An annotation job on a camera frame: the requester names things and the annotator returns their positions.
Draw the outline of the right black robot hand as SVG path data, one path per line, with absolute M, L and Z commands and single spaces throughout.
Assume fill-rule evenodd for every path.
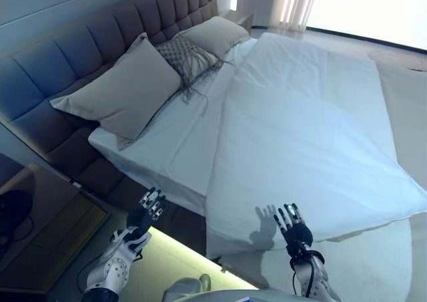
M 274 220 L 286 242 L 286 250 L 293 257 L 309 249 L 313 243 L 312 232 L 305 224 L 304 218 L 295 203 L 284 204 L 274 214 Z

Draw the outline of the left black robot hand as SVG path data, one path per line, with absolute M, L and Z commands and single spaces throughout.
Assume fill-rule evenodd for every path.
M 165 211 L 165 195 L 152 187 L 138 201 L 135 209 L 127 215 L 126 227 L 131 231 L 130 240 L 139 239 L 159 219 Z

